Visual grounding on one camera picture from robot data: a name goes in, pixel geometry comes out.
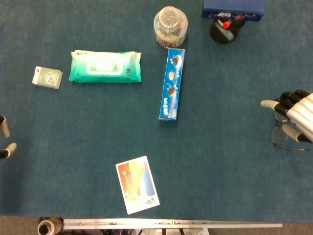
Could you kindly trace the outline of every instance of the blue carpet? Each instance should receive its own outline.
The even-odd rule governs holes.
[[[189,20],[178,120],[159,123],[167,50],[153,19]],[[313,222],[312,152],[274,148],[260,101],[312,92],[313,2],[268,1],[234,43],[210,39],[202,1],[0,0],[0,214]],[[141,84],[68,81],[70,52],[139,51]],[[32,85],[36,66],[64,72]],[[160,206],[127,216],[115,164],[148,155]]]

